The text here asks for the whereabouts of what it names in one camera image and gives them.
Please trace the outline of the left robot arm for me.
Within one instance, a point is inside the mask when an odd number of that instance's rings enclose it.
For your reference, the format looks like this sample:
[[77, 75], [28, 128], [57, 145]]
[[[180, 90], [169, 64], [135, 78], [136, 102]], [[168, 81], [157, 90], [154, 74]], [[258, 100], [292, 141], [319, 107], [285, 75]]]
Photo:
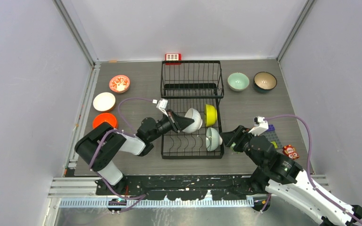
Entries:
[[169, 131], [180, 133], [195, 122], [194, 119], [179, 116], [172, 110], [163, 114], [162, 119], [145, 118], [135, 135], [128, 135], [104, 122], [81, 138], [75, 145], [75, 152], [89, 164], [89, 168], [103, 178], [107, 188], [115, 195], [125, 191], [123, 173], [112, 159], [121, 152], [145, 156], [154, 147], [153, 141]]

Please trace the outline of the celadon bowl with flower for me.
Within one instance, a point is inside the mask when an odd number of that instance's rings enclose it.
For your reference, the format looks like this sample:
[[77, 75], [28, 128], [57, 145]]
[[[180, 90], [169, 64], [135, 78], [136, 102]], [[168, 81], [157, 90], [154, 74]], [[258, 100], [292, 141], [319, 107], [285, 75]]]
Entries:
[[244, 91], [250, 84], [249, 78], [243, 73], [232, 73], [227, 78], [227, 83], [231, 90]]

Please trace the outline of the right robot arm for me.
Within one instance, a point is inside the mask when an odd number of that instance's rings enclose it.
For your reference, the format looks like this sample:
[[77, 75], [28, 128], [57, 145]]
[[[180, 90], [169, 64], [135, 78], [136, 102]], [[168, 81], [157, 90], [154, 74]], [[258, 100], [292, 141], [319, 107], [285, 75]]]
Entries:
[[353, 226], [362, 219], [362, 207], [347, 204], [311, 178], [295, 160], [279, 153], [262, 133], [267, 123], [252, 129], [238, 126], [222, 132], [222, 143], [245, 153], [257, 166], [248, 179], [255, 193], [274, 194], [298, 208], [321, 226]]

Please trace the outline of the white bowl red floral pattern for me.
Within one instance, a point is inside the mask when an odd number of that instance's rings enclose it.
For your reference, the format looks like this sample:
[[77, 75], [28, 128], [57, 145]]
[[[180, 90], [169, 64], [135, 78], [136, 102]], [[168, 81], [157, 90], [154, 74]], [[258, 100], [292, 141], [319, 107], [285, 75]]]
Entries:
[[116, 75], [109, 82], [109, 88], [115, 93], [124, 93], [130, 87], [130, 79], [126, 75]]

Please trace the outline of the dark blue glazed bowl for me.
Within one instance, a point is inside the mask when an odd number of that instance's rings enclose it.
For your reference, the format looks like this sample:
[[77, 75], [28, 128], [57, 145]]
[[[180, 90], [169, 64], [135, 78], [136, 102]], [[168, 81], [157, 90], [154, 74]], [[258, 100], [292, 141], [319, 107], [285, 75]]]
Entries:
[[258, 72], [253, 80], [254, 90], [259, 93], [268, 93], [278, 84], [276, 77], [268, 72]]

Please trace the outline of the mint textured bowl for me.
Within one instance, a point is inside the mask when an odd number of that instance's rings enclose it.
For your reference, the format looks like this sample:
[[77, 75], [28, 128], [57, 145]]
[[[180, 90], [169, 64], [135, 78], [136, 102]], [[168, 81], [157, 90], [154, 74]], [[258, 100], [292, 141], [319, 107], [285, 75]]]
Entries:
[[214, 128], [208, 128], [206, 132], [206, 150], [213, 152], [222, 144], [222, 138], [218, 130]]

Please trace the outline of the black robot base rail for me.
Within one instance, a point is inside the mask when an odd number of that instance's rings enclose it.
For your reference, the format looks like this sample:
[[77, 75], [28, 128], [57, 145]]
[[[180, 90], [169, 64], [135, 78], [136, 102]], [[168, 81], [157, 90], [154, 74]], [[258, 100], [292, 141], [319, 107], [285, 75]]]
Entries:
[[97, 195], [127, 196], [145, 200], [202, 200], [211, 195], [215, 201], [243, 200], [247, 196], [271, 199], [263, 188], [251, 183], [250, 175], [139, 175], [124, 176], [118, 184], [108, 187], [102, 179], [95, 180]]

